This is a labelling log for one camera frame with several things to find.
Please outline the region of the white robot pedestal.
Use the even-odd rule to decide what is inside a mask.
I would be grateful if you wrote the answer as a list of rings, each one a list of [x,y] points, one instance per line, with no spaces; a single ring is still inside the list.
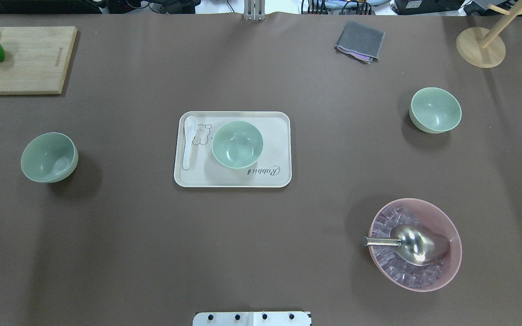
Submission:
[[[195,314],[193,326],[311,326],[310,312],[251,311],[201,312]]]

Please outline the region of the wooden cutting board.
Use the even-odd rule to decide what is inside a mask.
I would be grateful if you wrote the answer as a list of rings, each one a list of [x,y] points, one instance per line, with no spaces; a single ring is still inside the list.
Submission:
[[[74,26],[0,27],[0,95],[61,94],[76,35]]]

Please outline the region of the metal ice scoop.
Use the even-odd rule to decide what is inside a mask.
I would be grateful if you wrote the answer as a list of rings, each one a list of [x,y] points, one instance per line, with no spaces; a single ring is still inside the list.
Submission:
[[[390,237],[364,236],[362,244],[394,247],[398,256],[416,266],[437,262],[450,251],[450,242],[444,236],[406,224],[394,227],[390,231]]]

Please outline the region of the grey folded cloth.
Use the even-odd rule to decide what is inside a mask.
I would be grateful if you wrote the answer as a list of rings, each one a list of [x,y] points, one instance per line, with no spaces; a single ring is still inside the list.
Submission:
[[[379,29],[348,21],[335,44],[335,49],[365,64],[379,60],[386,33]]]

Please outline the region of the green bowl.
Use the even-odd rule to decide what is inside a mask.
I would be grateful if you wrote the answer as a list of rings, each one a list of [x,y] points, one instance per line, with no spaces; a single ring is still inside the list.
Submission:
[[[424,87],[412,97],[409,109],[412,123],[423,132],[448,132],[461,121],[460,103],[448,91],[439,87]]]
[[[78,159],[78,149],[68,136],[50,132],[38,136],[25,147],[20,165],[29,180],[56,183],[75,171]]]
[[[212,154],[221,165],[243,169],[257,163],[264,138],[249,122],[234,120],[220,126],[212,138]]]

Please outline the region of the beige rabbit tray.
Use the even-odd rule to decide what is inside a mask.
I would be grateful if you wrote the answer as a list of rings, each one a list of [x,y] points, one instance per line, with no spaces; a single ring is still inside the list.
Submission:
[[[184,121],[193,116],[198,128],[191,145],[190,168],[184,169],[186,138]],[[231,169],[212,153],[211,140],[218,128],[242,120],[259,129],[264,147],[259,160],[250,167]],[[188,111],[179,120],[174,162],[174,180],[182,187],[284,187],[292,178],[289,117],[278,111]]]

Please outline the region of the wooden cup stand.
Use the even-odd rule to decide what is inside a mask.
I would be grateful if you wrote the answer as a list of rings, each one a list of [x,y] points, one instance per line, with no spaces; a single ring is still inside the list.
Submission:
[[[489,9],[501,13],[503,17],[491,29],[482,27],[468,28],[456,38],[456,49],[466,62],[480,68],[493,68],[503,62],[506,47],[499,34],[517,16],[522,14],[522,0],[511,9],[501,9],[489,4]]]

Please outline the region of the green bowl on tray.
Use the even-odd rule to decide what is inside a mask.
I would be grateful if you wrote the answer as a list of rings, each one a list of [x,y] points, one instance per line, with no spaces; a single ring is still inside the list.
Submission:
[[[243,169],[257,163],[264,138],[249,122],[234,120],[220,126],[212,138],[212,154],[221,165]]]

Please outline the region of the white ceramic spoon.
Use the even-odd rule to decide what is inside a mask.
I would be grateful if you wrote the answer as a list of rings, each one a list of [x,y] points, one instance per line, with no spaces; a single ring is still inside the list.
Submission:
[[[184,142],[184,151],[183,151],[183,159],[182,159],[182,165],[183,169],[188,170],[190,169],[190,161],[191,161],[191,147],[193,146],[193,140],[196,136],[198,128],[198,120],[194,116],[188,116],[184,120],[183,125],[183,132],[185,136],[185,142]]]

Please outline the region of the pink bowl with ice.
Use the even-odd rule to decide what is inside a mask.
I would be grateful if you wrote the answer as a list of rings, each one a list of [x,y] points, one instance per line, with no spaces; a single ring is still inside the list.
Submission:
[[[375,215],[368,236],[389,237],[398,225],[416,225],[449,241],[445,257],[426,266],[416,266],[400,257],[396,248],[371,246],[369,253],[377,269],[396,285],[415,292],[431,292],[446,286],[462,262],[462,243],[452,220],[437,206],[416,198],[397,199]]]

